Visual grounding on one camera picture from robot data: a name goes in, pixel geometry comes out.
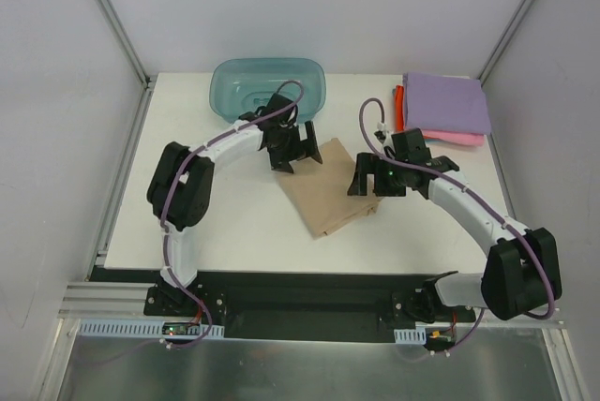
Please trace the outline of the beige t shirt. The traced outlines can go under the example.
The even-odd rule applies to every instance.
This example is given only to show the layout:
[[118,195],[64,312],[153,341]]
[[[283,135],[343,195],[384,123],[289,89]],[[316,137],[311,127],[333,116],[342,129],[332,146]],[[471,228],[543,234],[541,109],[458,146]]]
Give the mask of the beige t shirt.
[[289,198],[314,238],[328,236],[356,219],[377,213],[381,199],[367,184],[366,196],[350,196],[355,161],[342,142],[333,138],[319,151],[322,163],[310,158],[296,162],[292,173],[277,176],[279,186]]

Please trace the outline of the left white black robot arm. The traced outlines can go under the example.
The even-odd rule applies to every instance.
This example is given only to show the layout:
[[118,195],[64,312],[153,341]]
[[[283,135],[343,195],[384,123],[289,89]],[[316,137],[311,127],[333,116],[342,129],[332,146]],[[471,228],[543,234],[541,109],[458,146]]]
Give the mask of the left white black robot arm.
[[193,263],[197,254],[190,231],[205,216],[218,171],[243,156],[265,150],[272,171],[293,173],[292,163],[311,158],[321,164],[311,121],[297,123],[297,103],[274,93],[265,106],[243,113],[229,128],[197,148],[168,143],[146,192],[162,229],[160,277],[171,286],[165,303],[179,316],[191,314],[198,293]]

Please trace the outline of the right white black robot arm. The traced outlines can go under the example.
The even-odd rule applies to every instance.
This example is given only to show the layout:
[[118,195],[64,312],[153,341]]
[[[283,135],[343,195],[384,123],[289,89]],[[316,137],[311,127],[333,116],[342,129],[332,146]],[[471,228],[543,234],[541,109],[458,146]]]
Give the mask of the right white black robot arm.
[[498,212],[470,188],[458,164],[431,154],[420,130],[393,133],[379,124],[374,135],[382,149],[358,154],[349,195],[403,197],[416,191],[452,216],[487,258],[480,274],[450,271],[427,279],[407,301],[408,314],[440,321],[456,306],[470,306],[508,320],[534,318],[536,308],[546,306],[541,317],[551,317],[563,294],[554,236]]

